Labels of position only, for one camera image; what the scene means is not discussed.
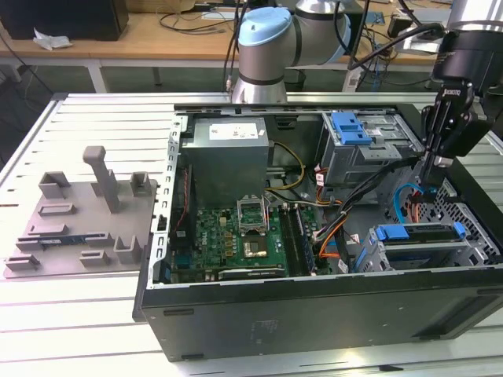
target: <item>blue latch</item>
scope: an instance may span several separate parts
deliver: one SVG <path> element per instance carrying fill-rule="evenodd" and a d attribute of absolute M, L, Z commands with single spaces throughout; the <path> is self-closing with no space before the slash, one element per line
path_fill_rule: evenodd
<path fill-rule="evenodd" d="M 372 139 L 363 130 L 362 123 L 352 112 L 333 112 L 333 128 L 340 135 L 343 145 L 370 145 Z"/>
<path fill-rule="evenodd" d="M 409 233 L 403 225 L 381 225 L 376 229 L 376 236 L 379 241 L 409 239 Z"/>
<path fill-rule="evenodd" d="M 466 237 L 466 229 L 459 221 L 454 223 L 454 230 L 457 232 L 459 238 L 464 239 Z"/>

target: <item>blue cable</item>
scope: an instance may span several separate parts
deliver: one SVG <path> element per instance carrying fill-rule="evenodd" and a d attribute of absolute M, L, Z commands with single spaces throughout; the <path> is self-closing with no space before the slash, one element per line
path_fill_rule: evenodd
<path fill-rule="evenodd" d="M 404 224 L 406 222 L 403 218 L 402 212 L 400 211 L 400 192 L 406 187 L 411 187 L 419 191 L 421 194 L 424 194 L 424 190 L 414 183 L 405 183 L 396 189 L 395 194 L 393 195 L 393 208 L 395 209 L 396 217 L 400 224 Z"/>

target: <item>white paper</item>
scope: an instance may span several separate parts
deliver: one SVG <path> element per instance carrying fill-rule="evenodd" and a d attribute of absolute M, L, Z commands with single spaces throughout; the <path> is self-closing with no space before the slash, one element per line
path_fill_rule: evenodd
<path fill-rule="evenodd" d="M 62 49 L 64 47 L 73 46 L 70 43 L 70 39 L 68 39 L 68 37 L 65 36 L 53 37 L 51 35 L 45 35 L 39 32 L 35 28 L 33 28 L 33 31 L 35 32 L 33 42 L 41 46 L 43 49 L 52 51 L 53 49 Z"/>
<path fill-rule="evenodd" d="M 210 140 L 258 139 L 254 123 L 214 123 L 210 126 Z"/>

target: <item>gray post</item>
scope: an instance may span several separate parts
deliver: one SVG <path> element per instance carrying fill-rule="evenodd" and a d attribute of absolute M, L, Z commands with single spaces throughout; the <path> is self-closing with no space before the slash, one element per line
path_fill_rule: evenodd
<path fill-rule="evenodd" d="M 112 214 L 119 212 L 119 197 L 117 196 L 117 181 L 110 175 L 105 165 L 105 148 L 102 146 L 86 147 L 84 151 L 84 163 L 93 168 L 96 181 L 101 193 L 105 197 L 108 209 Z"/>

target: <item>floor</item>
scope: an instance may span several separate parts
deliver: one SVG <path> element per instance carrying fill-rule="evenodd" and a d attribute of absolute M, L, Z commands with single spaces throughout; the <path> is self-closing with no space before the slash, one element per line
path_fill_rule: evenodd
<path fill-rule="evenodd" d="M 114 93 L 145 92 L 218 92 L 221 90 L 222 70 L 212 68 L 161 68 L 162 86 L 153 83 L 150 68 L 106 68 L 105 77 L 109 88 Z M 308 92 L 340 91 L 345 73 L 342 71 L 306 71 L 307 79 L 303 90 Z M 93 93 L 93 85 L 85 68 L 79 67 L 38 67 L 37 74 L 53 92 Z M 31 73 L 22 74 L 22 82 L 14 84 L 4 81 L 0 84 L 0 167 L 3 167 L 16 150 L 24 135 L 30 130 L 39 113 L 50 100 L 51 95 L 36 79 L 31 80 Z M 382 83 L 380 91 L 388 92 L 424 92 L 424 84 L 403 85 L 427 79 L 426 73 L 392 72 L 387 77 L 391 85 Z M 297 74 L 287 71 L 286 82 L 295 82 Z M 362 83 L 360 92 L 376 90 L 371 82 Z M 433 84 L 429 89 L 433 93 L 439 88 Z M 287 85 L 287 90 L 299 90 L 298 85 Z M 486 112 L 496 115 L 503 108 L 503 94 L 490 95 L 485 103 Z M 503 129 L 503 119 L 495 127 L 499 133 Z"/>

